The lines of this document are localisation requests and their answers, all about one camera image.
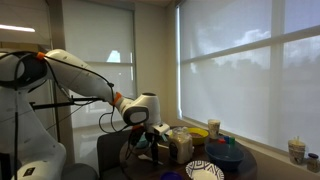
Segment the ceiling light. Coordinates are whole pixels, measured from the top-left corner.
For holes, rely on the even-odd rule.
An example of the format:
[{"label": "ceiling light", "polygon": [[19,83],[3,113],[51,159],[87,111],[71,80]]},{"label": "ceiling light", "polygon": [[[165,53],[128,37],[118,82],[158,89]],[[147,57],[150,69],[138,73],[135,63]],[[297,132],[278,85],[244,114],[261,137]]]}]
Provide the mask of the ceiling light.
[{"label": "ceiling light", "polygon": [[33,28],[19,27],[19,26],[8,26],[8,25],[3,25],[3,24],[0,24],[0,29],[35,32],[35,30]]}]

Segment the white cup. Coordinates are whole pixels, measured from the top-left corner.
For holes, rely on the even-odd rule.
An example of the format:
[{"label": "white cup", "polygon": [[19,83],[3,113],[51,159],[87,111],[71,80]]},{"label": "white cup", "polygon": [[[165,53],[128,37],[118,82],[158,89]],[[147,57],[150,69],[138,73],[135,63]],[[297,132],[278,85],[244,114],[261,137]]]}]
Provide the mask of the white cup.
[{"label": "white cup", "polygon": [[211,139],[219,138],[220,121],[217,119],[208,120],[209,137]]}]

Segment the blue lid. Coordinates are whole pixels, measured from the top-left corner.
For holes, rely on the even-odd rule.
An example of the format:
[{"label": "blue lid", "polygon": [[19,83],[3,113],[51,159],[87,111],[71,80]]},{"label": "blue lid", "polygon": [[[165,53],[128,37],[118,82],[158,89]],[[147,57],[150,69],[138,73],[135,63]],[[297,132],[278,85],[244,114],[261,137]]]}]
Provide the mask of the blue lid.
[{"label": "blue lid", "polygon": [[161,175],[161,180],[183,180],[182,176],[174,171],[169,171]]}]

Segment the dark table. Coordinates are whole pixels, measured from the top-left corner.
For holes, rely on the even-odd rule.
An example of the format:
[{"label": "dark table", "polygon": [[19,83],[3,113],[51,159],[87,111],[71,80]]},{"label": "dark table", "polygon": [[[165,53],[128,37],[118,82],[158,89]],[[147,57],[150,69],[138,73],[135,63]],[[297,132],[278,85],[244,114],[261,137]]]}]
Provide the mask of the dark table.
[{"label": "dark table", "polygon": [[[205,143],[212,141],[210,138],[206,139]],[[168,146],[168,142],[160,142],[159,144]],[[126,151],[128,144],[125,143],[120,152],[120,162],[123,172],[127,175],[129,179],[132,180],[144,180],[144,179],[154,179],[159,180],[161,175],[168,171],[175,171],[179,173],[185,180],[189,180],[189,176],[186,173],[185,167],[188,163],[178,164],[175,161],[169,158],[169,149],[164,147],[159,147],[159,161],[163,165],[154,166],[151,161],[141,160],[137,157],[137,154],[145,152],[145,149],[134,150],[134,153],[131,154],[128,159],[126,159]],[[245,159],[241,162],[238,167],[238,170],[235,172],[223,172],[225,175],[225,180],[255,180],[257,179],[257,163],[250,151],[236,142],[235,144],[245,153]],[[204,147],[205,145],[194,146],[193,158],[194,160],[205,160],[209,161]],[[147,151],[149,157],[151,157],[151,150]]]}]

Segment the red object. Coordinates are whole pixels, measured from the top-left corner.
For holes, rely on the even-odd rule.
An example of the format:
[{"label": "red object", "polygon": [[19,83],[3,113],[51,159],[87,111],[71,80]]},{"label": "red object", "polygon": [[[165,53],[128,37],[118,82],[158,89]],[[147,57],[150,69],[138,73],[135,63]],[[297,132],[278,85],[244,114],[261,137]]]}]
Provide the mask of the red object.
[{"label": "red object", "polygon": [[219,140],[218,140],[218,143],[220,143],[220,144],[225,144],[225,143],[226,143],[226,140],[224,140],[224,139],[219,139]]}]

